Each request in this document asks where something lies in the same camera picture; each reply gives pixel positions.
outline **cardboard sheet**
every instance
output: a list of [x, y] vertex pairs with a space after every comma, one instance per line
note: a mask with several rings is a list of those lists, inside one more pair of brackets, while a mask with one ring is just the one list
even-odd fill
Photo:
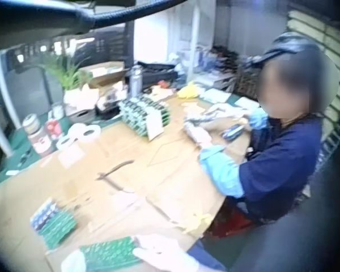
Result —
[[[198, 163], [199, 150], [182, 130], [183, 102], [176, 97], [167, 101], [171, 123], [151, 142], [118, 122], [103, 129], [93, 142], [78, 143], [85, 156], [68, 168], [61, 164], [60, 153], [56, 152], [50, 160], [44, 158], [1, 184], [0, 252], [7, 256], [8, 263], [16, 271], [47, 272], [50, 271], [48, 267], [39, 269], [46, 266], [46, 258], [51, 269], [60, 272], [60, 263], [78, 246], [133, 234], [164, 234], [178, 239], [184, 249], [190, 248], [209, 223], [204, 222], [196, 230], [184, 234], [183, 229], [175, 228], [141, 200], [146, 196], [158, 206], [181, 207], [180, 216], [184, 218], [194, 213], [215, 216], [222, 205], [224, 197]], [[198, 106], [208, 108], [210, 105], [198, 102]], [[219, 133], [232, 124], [232, 120], [208, 124], [215, 143], [224, 143]], [[228, 145], [225, 152], [240, 163], [248, 143], [249, 135], [245, 133]], [[133, 205], [119, 201], [116, 189], [96, 180], [98, 173], [108, 172], [126, 160], [135, 162], [110, 177], [121, 187], [133, 188], [140, 199]], [[30, 216], [49, 197], [71, 210], [78, 221], [76, 231], [54, 252], [46, 252], [41, 238], [29, 225]], [[99, 222], [102, 226], [91, 232], [90, 222]], [[151, 270], [141, 264], [136, 271]]]

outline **hose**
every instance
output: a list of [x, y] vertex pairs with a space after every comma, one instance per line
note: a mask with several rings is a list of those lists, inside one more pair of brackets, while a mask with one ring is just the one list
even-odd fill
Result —
[[129, 7], [110, 13], [96, 14], [92, 29], [133, 21], [159, 11], [170, 9], [186, 1], [187, 0], [153, 0], [151, 3], [141, 6]]

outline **hand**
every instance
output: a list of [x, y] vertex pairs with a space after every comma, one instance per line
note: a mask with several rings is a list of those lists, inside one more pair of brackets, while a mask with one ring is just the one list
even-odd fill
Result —
[[196, 272], [199, 263], [185, 253], [176, 240], [161, 235], [136, 235], [139, 248], [133, 255], [157, 269], [169, 272]]
[[205, 112], [206, 115], [215, 114], [217, 118], [242, 118], [244, 113], [243, 108], [233, 107], [227, 103], [215, 104]]
[[202, 127], [194, 126], [191, 122], [184, 122], [184, 130], [195, 143], [211, 143], [210, 134]]

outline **tape roll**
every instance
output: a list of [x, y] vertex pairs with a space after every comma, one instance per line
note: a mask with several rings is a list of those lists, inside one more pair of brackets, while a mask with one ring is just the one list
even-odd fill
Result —
[[72, 143], [74, 143], [75, 138], [71, 137], [69, 134], [63, 136], [56, 143], [56, 147], [58, 150], [63, 150], [66, 147], [69, 147]]
[[100, 134], [101, 127], [99, 125], [90, 125], [82, 131], [81, 135], [78, 137], [78, 140], [84, 143], [92, 142]]
[[86, 128], [87, 125], [84, 123], [75, 123], [68, 130], [68, 135], [74, 139], [78, 139], [83, 134]]

